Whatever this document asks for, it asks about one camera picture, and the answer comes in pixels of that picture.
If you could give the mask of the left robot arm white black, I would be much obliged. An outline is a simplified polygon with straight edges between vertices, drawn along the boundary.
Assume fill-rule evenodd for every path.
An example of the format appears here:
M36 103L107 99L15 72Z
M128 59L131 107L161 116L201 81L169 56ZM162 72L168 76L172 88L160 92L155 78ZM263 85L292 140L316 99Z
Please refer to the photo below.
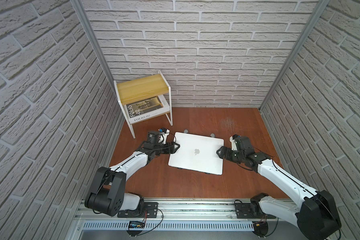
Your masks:
M170 130L165 128L150 131L147 139L124 161L108 168L98 168L86 194L85 207L95 214L111 217L119 213L127 213L129 217L143 215L144 198L138 194L127 193L126 183L154 158L174 154L180 148L176 140L167 141L170 134Z

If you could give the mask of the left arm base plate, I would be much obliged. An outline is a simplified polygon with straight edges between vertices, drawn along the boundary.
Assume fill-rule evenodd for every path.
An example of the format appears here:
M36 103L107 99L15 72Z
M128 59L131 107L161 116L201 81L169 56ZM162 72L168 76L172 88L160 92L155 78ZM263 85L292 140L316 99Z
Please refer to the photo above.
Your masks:
M136 210L119 211L118 218L124 219L155 219L158 214L158 202L141 202Z

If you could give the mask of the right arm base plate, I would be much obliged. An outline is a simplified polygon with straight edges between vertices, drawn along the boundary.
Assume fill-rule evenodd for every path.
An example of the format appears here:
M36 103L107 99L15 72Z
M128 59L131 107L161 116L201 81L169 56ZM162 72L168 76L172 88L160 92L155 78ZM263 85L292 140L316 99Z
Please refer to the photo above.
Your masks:
M265 221L265 219L275 220L276 217L264 214L259 208L252 203L234 201L234 208L237 219L252 219Z

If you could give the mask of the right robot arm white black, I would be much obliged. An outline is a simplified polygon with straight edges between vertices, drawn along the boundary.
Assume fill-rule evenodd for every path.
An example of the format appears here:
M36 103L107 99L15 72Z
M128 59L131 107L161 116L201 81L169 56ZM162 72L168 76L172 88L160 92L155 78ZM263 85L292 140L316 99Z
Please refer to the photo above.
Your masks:
M231 148L220 147L220 159L255 172L276 185L293 201L288 204L260 193L250 199L249 211L254 217L272 215L296 226L309 240L325 240L340 233L342 223L334 197L326 190L318 191L282 169L270 155L258 151L248 137L233 135Z

